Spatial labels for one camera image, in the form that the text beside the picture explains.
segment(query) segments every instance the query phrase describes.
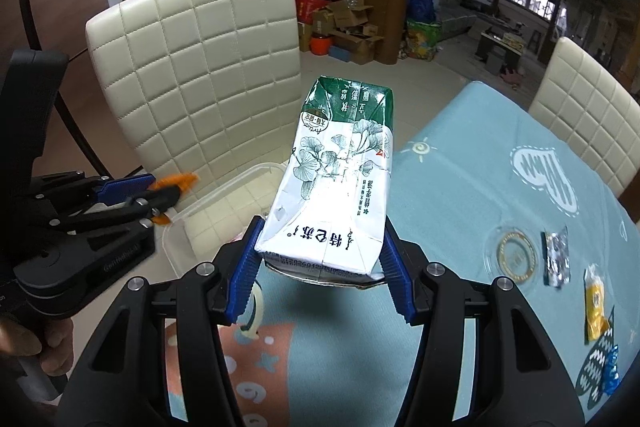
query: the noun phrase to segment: table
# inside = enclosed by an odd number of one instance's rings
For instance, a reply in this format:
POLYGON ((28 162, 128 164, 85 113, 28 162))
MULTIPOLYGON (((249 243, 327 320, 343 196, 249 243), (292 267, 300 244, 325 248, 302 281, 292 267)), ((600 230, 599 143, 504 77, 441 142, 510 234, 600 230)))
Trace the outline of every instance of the table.
MULTIPOLYGON (((584 343, 582 276, 589 263, 599 263, 606 314, 615 306, 621 375, 629 368, 640 347, 640 233, 595 172, 497 91, 471 83, 394 155, 388 215, 399 236, 420 244, 431 261, 481 282, 493 279, 482 257, 499 225, 517 223, 532 239, 567 225, 572 281, 557 290, 537 279, 526 297, 575 382, 594 345, 584 343), (551 158, 556 175, 533 176, 518 163, 524 152, 551 158)), ((421 328, 395 313, 386 286, 318 287, 264 267, 258 282, 257 305, 240 320, 249 323, 246 331, 220 329, 247 424, 391 427, 421 328)), ((468 412, 474 343, 468 320, 455 418, 468 412)), ((170 335, 168 346, 175 349, 170 335)), ((174 410, 184 414, 175 382, 170 391, 174 410)), ((588 394, 580 398, 586 419, 606 400, 590 404, 588 394)))
POLYGON ((487 33, 480 34, 480 42, 478 42, 476 56, 480 57, 482 60, 486 60, 489 52, 496 45, 504 48, 507 51, 506 57, 504 57, 504 61, 507 64, 507 67, 511 68, 512 70, 517 70, 520 57, 522 57, 522 52, 512 48, 508 44, 505 44, 505 42, 494 35, 489 35, 487 33))

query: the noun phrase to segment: orange bucket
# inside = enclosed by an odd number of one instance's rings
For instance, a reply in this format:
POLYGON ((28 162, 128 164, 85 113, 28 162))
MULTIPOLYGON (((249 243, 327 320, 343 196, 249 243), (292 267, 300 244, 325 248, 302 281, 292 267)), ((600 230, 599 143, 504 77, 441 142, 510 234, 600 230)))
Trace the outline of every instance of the orange bucket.
POLYGON ((314 55, 328 55, 329 48, 334 44, 334 40, 331 37, 325 37, 322 35, 312 35, 311 43, 309 47, 311 47, 311 52, 314 55))

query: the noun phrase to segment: green carton top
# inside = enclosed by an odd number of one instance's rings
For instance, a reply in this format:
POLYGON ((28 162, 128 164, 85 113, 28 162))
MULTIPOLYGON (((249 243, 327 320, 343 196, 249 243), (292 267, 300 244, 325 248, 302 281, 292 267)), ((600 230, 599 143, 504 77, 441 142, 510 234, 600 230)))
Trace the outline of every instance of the green carton top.
POLYGON ((344 123, 373 120, 393 131, 394 96, 388 87, 321 76, 309 91, 302 111, 344 123))

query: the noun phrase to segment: cardboard box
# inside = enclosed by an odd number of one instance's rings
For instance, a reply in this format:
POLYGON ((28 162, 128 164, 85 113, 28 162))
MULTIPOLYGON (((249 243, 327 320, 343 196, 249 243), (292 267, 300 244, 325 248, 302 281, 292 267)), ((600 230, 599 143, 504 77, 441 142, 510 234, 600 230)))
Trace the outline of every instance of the cardboard box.
POLYGON ((362 25, 362 34, 367 37, 375 37, 378 34, 378 27, 370 22, 362 25))
POLYGON ((313 32, 319 35, 328 36, 335 30, 334 13, 331 10, 322 8, 313 13, 313 32))
POLYGON ((369 20, 367 10, 373 8, 366 4, 358 4, 349 8, 347 1, 336 1, 327 5, 334 14, 334 22, 337 28, 350 28, 360 26, 369 20))
POLYGON ((311 24, 298 23, 298 46, 301 52, 309 51, 309 42, 311 42, 311 33, 313 33, 313 27, 311 24))
POLYGON ((337 30, 332 31, 331 35, 334 36, 335 45, 351 52, 351 61, 361 66, 373 60, 376 42, 382 40, 379 36, 358 37, 337 30))

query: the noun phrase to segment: light blue tablecloth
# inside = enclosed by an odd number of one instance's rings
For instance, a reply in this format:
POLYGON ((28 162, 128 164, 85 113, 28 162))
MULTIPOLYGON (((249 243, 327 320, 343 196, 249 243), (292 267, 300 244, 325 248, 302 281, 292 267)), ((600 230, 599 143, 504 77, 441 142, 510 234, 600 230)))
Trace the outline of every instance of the light blue tablecloth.
MULTIPOLYGON (((545 286, 540 270, 526 297, 576 382, 594 345, 584 340, 582 278, 588 264, 598 263, 607 316, 615 305, 618 368, 621 375, 627 371, 640 347, 640 234, 599 176, 497 91, 477 82, 465 87, 395 154, 388 215, 399 236, 421 245, 430 261, 487 283, 493 277, 484 267, 484 249, 496 227, 511 223, 529 233, 542 269, 540 234, 567 225, 572 281, 561 290, 545 286)), ((391 427, 421 328, 404 324, 386 286, 367 291, 316 287, 264 267, 258 281, 264 295, 262 336, 266 326, 292 325, 289 400, 283 405, 289 408, 289 425, 391 427)), ((474 324, 467 321, 456 417, 468 412, 474 338, 474 324)), ((264 340, 271 347, 278 341, 264 340)), ((265 349, 261 340, 251 342, 257 343, 256 353, 265 349)), ((260 359, 252 362, 258 368, 277 371, 284 363, 283 357, 260 355, 273 366, 260 359)), ((268 397, 270 388, 264 386, 268 397)), ((580 400, 589 419, 606 396, 591 409, 588 395, 580 400)), ((255 425, 266 424, 256 420, 255 425)))

